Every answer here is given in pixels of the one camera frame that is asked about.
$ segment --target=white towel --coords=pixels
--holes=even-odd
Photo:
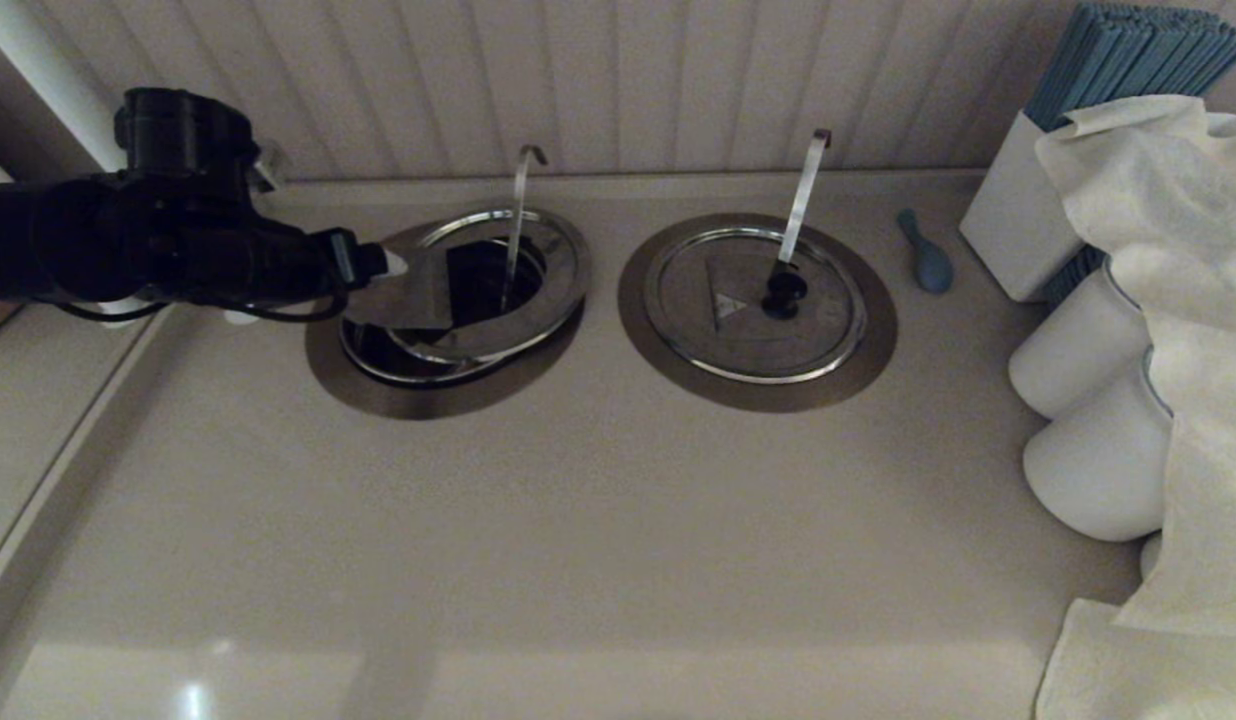
[[[1067,217],[1143,306],[1174,408],[1166,543],[1117,624],[1236,635],[1236,117],[1195,98],[1069,112],[1037,143]]]
[[[1037,720],[1236,720],[1236,638],[1121,629],[1117,611],[1072,603]]]

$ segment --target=round lid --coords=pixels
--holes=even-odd
[[[790,317],[766,312],[782,231],[760,224],[680,224],[645,277],[650,324],[684,359],[754,384],[811,382],[854,354],[866,332],[859,284],[801,233],[790,270],[807,284]]]
[[[590,285],[591,256],[581,232],[567,220],[525,210],[512,301],[504,311],[472,306],[481,299],[489,300],[489,287],[491,296],[499,295],[510,225],[512,210],[486,210],[382,241],[386,249],[403,254],[412,268],[428,263],[430,268],[423,275],[430,277],[420,278],[412,269],[398,282],[371,284],[358,293],[358,300],[366,306],[379,305],[375,310],[379,317],[391,315],[394,306],[400,310],[397,316],[405,317],[417,315],[418,304],[408,309],[409,295],[402,287],[412,282],[423,287],[430,295],[426,305],[441,308],[430,319],[444,315],[447,324],[412,327],[408,320],[375,320],[391,330],[394,342],[423,361],[487,364],[527,350],[550,336],[577,309]],[[481,291],[471,291],[467,287],[472,283],[481,284]]]

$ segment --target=white cup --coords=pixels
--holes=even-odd
[[[1077,532],[1124,542],[1166,522],[1174,414],[1149,382],[1152,351],[1041,430],[1022,451],[1031,490]]]
[[[1111,278],[1106,258],[1014,352],[1010,382],[1031,409],[1053,419],[1149,343],[1143,311]]]

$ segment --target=robotic arm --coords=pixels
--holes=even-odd
[[[171,303],[214,305],[282,322],[315,322],[388,273],[377,245],[346,228],[304,233],[248,200],[258,156],[248,120],[189,91],[135,88],[115,117],[129,152],[119,173],[0,184],[0,300],[52,303],[91,320],[133,319]],[[74,303],[133,299],[121,315]],[[274,308],[332,296],[316,314]]]

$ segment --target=triangle symbol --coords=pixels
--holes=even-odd
[[[743,308],[749,305],[747,305],[747,303],[742,300],[733,299],[733,296],[722,295],[722,293],[716,293],[714,321],[719,322],[721,320],[727,319],[729,315],[733,315],[738,310],[742,310]]]

